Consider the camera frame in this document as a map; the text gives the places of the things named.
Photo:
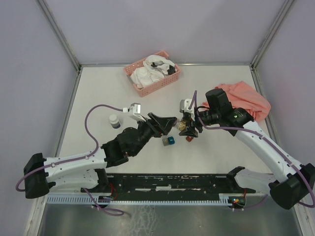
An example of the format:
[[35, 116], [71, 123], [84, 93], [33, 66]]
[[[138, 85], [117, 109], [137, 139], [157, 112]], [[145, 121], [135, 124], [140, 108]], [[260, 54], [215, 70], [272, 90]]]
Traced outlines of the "white bottle cap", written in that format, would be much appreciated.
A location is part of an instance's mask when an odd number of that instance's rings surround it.
[[112, 114], [109, 116], [109, 122], [114, 129], [118, 129], [121, 127], [120, 120], [117, 115]]

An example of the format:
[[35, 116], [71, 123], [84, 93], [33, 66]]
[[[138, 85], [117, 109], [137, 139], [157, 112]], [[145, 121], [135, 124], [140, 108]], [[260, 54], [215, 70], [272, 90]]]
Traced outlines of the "glass pill bottle yellow pills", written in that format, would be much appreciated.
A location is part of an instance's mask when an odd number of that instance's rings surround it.
[[186, 129], [186, 126], [189, 124], [188, 121], [186, 120], [177, 120], [174, 124], [174, 127], [176, 129], [178, 129], [179, 131], [183, 131], [184, 129]]

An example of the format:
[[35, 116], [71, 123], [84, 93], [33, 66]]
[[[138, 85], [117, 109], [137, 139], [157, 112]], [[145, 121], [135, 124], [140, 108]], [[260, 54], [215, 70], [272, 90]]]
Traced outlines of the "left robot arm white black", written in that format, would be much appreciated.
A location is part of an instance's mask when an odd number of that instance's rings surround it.
[[151, 138], [167, 135], [176, 117], [148, 117], [138, 121], [137, 128], [128, 127], [116, 138], [96, 150], [68, 157], [43, 157], [34, 154], [24, 167], [25, 197], [35, 199], [50, 191], [83, 189], [103, 192], [109, 186], [106, 168], [124, 164], [135, 157]]

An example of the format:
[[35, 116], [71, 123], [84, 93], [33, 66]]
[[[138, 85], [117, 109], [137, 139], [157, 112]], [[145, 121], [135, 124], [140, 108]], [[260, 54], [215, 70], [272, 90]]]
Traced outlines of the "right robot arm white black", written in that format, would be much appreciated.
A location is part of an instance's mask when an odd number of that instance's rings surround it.
[[303, 165], [277, 143], [259, 126], [243, 108], [233, 108], [227, 94], [220, 88], [206, 94], [208, 107], [197, 106], [197, 95], [181, 100], [180, 113], [185, 127], [181, 136], [197, 138], [203, 129], [225, 130], [249, 147], [269, 168], [270, 174], [263, 174], [241, 168], [235, 175], [226, 179], [226, 188], [231, 192], [250, 188], [270, 196], [280, 207], [291, 209], [296, 204], [313, 208], [302, 199], [315, 194], [315, 168], [309, 163]]

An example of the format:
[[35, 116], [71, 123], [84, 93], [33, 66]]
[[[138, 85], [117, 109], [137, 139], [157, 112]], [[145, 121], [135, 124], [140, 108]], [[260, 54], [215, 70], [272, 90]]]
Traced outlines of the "teal pill box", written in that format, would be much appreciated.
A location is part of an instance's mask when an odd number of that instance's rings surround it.
[[168, 137], [167, 140], [168, 140], [169, 145], [175, 144], [175, 139], [173, 136]]

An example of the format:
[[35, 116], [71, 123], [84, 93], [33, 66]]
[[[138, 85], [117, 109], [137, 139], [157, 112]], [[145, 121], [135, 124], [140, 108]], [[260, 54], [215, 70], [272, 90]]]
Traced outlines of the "grey pill box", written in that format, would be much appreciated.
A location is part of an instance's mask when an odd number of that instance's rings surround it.
[[168, 138], [163, 138], [163, 139], [162, 139], [162, 142], [163, 142], [163, 145], [164, 145], [164, 146], [168, 146], [168, 145], [169, 145], [169, 140], [168, 140]]

